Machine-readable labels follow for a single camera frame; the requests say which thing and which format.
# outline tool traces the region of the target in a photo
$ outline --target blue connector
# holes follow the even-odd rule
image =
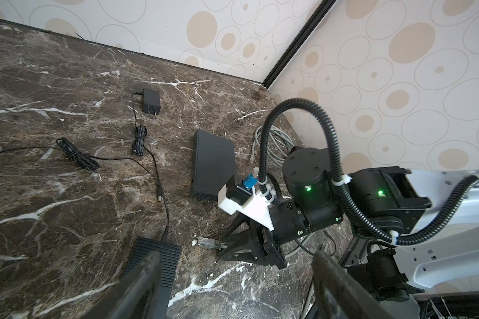
[[[257,179],[254,177],[254,175],[249,174],[247,178],[243,180],[243,186],[246,187],[247,189],[252,188],[257,183]]]

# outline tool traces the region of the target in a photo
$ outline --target patterned wall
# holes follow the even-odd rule
[[[262,82],[320,1],[0,0],[0,19]]]
[[[345,172],[479,168],[479,0],[338,0],[269,89],[332,118]],[[325,137],[286,112],[306,146]]]

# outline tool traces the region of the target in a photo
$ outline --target coiled gray cable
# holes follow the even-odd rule
[[[261,144],[260,136],[261,136],[261,130],[262,130],[262,125],[258,127],[254,133],[254,142],[252,143],[252,155],[250,156],[250,162],[254,162],[254,157],[255,157],[255,146],[257,145],[258,147]],[[270,129],[270,138],[275,144],[275,147],[277,148],[276,150],[270,149],[268,146],[268,158],[272,160],[272,162],[277,165],[278,167],[282,168],[282,164],[284,163],[284,160],[287,157],[286,152],[284,152],[281,146],[285,146],[287,149],[287,153],[295,146],[293,143],[293,140],[291,137],[281,129],[279,129],[276,126],[271,126]]]

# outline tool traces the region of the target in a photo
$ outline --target marble countertop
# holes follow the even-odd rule
[[[232,220],[216,203],[189,195],[192,137],[202,129],[230,139],[239,173],[250,173],[253,132],[275,106],[263,86],[0,22],[0,150],[52,146],[64,136],[92,155],[130,156],[130,94],[143,87],[161,96],[160,115],[140,112],[138,122],[164,182],[168,241],[182,246],[167,317],[297,318],[310,256],[299,253],[278,270],[192,246]],[[277,125],[301,143],[285,118]],[[153,169],[149,156],[140,161]],[[137,236],[160,238],[166,216],[153,178],[130,161],[98,162],[89,172],[58,150],[0,155],[0,318],[78,318],[120,279]],[[280,169],[271,169],[282,181]],[[347,223],[329,232],[338,259],[351,232]],[[321,232],[308,248],[323,243],[332,253]]]

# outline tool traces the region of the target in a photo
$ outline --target black power adapter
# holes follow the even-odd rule
[[[160,114],[160,93],[148,88],[142,89],[142,111],[148,114]]]

